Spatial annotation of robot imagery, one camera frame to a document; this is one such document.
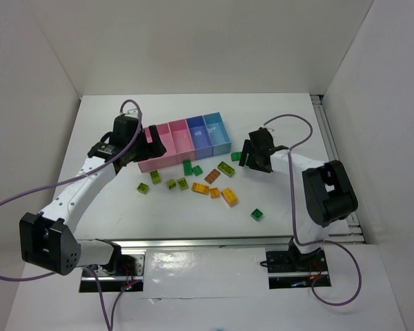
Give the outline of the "lime lego small square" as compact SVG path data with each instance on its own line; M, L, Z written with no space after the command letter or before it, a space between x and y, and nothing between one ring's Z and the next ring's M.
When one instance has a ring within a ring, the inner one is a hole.
M188 183L187 183L185 177L182 177L182 178L178 179L177 184L178 184L180 190L188 189Z

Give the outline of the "lime lego sloped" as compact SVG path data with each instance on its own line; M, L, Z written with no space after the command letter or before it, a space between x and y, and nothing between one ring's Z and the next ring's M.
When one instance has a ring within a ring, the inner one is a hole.
M176 187L176 181L174 179L170 179L166 182L166 185L168 187L169 190L172 190L173 188Z

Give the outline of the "dark green small lego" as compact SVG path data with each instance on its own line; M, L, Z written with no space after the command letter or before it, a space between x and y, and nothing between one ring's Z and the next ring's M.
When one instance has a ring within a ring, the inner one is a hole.
M195 167L192 168L192 172L195 176L199 176L203 173L203 170L201 169L199 165L196 165Z

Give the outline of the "yellow small square lego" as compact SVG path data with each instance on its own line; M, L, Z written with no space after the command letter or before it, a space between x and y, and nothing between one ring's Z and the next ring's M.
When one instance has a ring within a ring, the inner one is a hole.
M211 188L210 189L210 198L211 199L217 199L219 198L220 193L218 188Z

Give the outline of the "brown orange long lego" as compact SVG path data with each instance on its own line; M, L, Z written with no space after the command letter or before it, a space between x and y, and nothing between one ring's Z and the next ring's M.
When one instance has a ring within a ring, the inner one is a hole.
M204 180L209 183L212 184L219 176L220 176L221 172L217 169L212 169L211 172L204 178Z

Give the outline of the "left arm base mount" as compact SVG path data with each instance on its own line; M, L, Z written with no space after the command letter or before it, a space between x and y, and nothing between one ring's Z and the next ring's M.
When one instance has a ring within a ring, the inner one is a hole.
M97 281L92 272L86 269L89 265L97 275L103 293L120 292L127 286L126 292L142 292L144 290L144 272L146 251L144 249L122 248L116 262L98 264L97 257L85 254L80 258L78 266L82 268L79 292L97 293Z

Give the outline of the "dark green lone lego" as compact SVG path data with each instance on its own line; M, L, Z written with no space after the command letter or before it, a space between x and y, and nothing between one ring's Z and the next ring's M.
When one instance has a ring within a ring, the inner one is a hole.
M255 220L255 221L260 221L263 217L263 212L261 210L259 210L258 208L255 208L250 216Z

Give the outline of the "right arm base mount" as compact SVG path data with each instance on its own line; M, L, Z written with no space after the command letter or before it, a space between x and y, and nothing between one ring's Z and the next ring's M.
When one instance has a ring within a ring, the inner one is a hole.
M267 251L266 259L259 265L267 270L271 290L331 287L326 255L323 250L300 259L288 251Z

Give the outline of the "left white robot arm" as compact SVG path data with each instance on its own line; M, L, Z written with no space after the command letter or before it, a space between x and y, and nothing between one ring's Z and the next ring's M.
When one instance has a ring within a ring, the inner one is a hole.
M120 245L103 239L78 240L74 233L90 204L123 167L165 153L157 126L144 128L135 117L116 117L112 131L91 147L72 182L37 214L27 212L21 218L22 259L60 275L89 265L114 274L132 263Z

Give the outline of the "dark green long lego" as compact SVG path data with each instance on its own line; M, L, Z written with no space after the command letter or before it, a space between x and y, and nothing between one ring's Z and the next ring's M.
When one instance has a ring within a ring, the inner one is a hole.
M183 161L183 169L184 169L185 176L190 176L193 174L193 168L192 168L190 160Z

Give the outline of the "yellow long lego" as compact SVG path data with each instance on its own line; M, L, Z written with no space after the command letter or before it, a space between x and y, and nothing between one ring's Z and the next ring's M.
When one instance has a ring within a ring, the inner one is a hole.
M210 192L210 187L208 185L194 182L191 190L196 193L208 195Z
M229 207L233 207L237 204L237 196L230 188L222 190L221 196Z

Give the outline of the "lime long lego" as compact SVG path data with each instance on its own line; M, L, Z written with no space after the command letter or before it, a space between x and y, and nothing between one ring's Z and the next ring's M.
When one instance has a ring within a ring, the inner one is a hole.
M235 173L235 169L231 167L230 165L228 165L227 163L225 163L224 161L221 161L219 163L219 165L217 166L217 169L229 178L231 178Z

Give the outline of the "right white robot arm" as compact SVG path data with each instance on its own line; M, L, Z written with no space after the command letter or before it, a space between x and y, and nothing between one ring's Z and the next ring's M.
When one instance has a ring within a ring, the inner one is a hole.
M267 128L249 133L244 141L239 165L261 172L289 176L290 200L304 203L307 215L292 209L293 239L289 243L294 259L305 259L322 248L328 227L346 219L358 208L358 200L341 161L318 161L296 154L286 146L276 146Z

